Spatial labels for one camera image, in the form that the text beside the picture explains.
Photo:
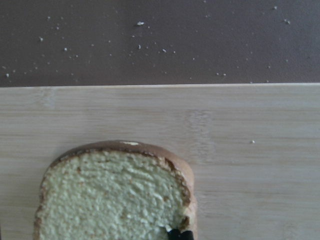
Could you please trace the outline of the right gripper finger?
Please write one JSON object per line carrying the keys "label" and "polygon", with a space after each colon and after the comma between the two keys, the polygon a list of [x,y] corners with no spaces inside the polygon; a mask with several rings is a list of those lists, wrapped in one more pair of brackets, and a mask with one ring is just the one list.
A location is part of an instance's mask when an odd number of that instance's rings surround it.
{"label": "right gripper finger", "polygon": [[181,232],[179,229],[171,229],[167,232],[168,240],[193,240],[193,232],[186,230]]}

